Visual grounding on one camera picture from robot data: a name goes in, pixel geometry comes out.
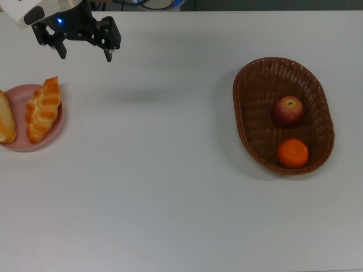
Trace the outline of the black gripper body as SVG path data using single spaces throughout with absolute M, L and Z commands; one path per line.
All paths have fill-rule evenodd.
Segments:
M 86 40 L 95 30 L 95 19 L 87 2 L 60 11 L 42 20 L 43 41 Z

